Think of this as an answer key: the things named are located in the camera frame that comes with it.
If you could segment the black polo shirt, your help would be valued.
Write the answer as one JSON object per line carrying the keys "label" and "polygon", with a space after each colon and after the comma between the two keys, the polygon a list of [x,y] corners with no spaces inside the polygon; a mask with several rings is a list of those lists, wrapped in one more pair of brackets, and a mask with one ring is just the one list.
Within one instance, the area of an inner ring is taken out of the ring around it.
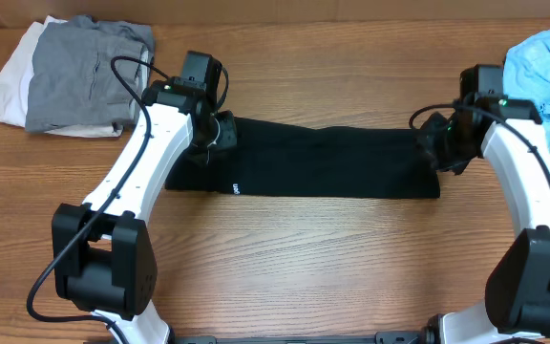
{"label": "black polo shirt", "polygon": [[238,144],[206,165],[176,161],[168,190],[270,197],[437,199],[408,129],[306,127],[237,118]]}

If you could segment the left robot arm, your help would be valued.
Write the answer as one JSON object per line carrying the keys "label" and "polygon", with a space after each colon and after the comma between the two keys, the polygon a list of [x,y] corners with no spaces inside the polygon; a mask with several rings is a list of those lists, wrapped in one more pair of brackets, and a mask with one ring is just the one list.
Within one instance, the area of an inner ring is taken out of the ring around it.
{"label": "left robot arm", "polygon": [[27,299],[33,307],[49,275],[59,297],[105,324],[116,343],[172,343],[172,327],[152,301],[158,267],[147,225],[172,167],[200,167],[237,144],[218,89],[228,73],[210,54],[187,53],[179,76],[163,75],[141,95],[137,127],[99,186],[80,205],[61,204],[52,220],[53,260]]}

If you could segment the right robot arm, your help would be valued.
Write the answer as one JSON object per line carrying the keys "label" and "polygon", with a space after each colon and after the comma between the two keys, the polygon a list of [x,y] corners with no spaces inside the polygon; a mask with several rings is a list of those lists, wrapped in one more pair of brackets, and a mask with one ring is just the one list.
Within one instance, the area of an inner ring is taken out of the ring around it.
{"label": "right robot arm", "polygon": [[461,174],[475,158],[497,175],[515,240],[491,272],[484,298],[436,315],[420,343],[540,343],[550,338],[550,157],[539,112],[503,91],[503,69],[475,65],[460,75],[460,96],[425,107],[413,131],[433,169]]}

